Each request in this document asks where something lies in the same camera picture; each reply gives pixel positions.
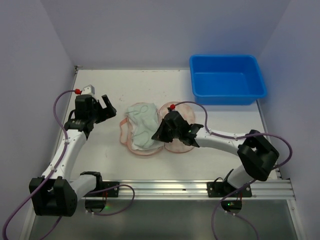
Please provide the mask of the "floral pink laundry bag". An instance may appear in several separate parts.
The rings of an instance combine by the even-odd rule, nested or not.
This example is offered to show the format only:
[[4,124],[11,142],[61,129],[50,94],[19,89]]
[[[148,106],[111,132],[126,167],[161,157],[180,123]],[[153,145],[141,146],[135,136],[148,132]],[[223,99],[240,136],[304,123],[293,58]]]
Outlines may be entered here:
[[[164,116],[169,112],[168,108],[175,105],[175,110],[178,111],[182,117],[189,123],[194,124],[196,120],[195,113],[193,109],[185,104],[179,104],[178,102],[168,102],[164,104],[161,108],[157,108],[158,110],[158,118],[159,118],[159,124],[161,123],[161,120],[164,118]],[[120,142],[121,144],[128,147],[128,149],[135,155],[139,156],[152,156],[154,154],[159,153],[163,149],[166,149],[169,152],[175,153],[175,154],[183,154],[191,151],[194,147],[193,146],[187,146],[184,145],[181,141],[178,139],[174,139],[173,142],[165,143],[157,141],[158,143],[162,144],[162,147],[154,149],[154,150],[147,150],[147,151],[141,151],[141,150],[133,150],[132,148],[132,133],[131,130],[133,129],[132,125],[129,123],[129,120],[127,116],[125,115],[125,118],[120,122]]]

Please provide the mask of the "white bra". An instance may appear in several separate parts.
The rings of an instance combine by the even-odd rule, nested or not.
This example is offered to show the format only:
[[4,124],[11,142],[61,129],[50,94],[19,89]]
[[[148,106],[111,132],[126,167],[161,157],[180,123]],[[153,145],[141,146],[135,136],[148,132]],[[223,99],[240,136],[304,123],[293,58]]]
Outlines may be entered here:
[[136,103],[125,112],[131,130],[131,147],[133,150],[151,151],[163,146],[152,139],[160,123],[158,109],[154,103]]

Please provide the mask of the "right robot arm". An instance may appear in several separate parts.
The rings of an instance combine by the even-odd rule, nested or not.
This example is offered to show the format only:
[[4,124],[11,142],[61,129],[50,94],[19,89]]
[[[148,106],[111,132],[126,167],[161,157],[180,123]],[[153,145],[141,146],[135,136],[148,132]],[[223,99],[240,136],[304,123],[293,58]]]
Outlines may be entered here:
[[238,156],[241,166],[231,170],[225,177],[226,186],[241,188],[252,180],[266,181],[279,158],[279,152],[256,130],[249,132],[252,137],[241,139],[236,134],[209,133],[202,124],[189,124],[178,111],[168,112],[151,137],[152,140],[171,143],[178,139],[186,146],[212,148]]

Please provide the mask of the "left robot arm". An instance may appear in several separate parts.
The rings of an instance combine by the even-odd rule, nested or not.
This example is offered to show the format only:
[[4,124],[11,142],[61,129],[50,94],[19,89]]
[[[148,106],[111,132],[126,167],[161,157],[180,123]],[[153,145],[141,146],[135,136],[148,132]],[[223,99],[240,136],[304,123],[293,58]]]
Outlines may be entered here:
[[75,108],[63,126],[63,139],[48,168],[29,183],[33,209],[38,216],[71,217],[78,201],[90,192],[103,188],[100,172],[84,171],[70,181],[76,159],[95,124],[116,116],[117,111],[107,95],[105,107],[91,94],[75,98]]

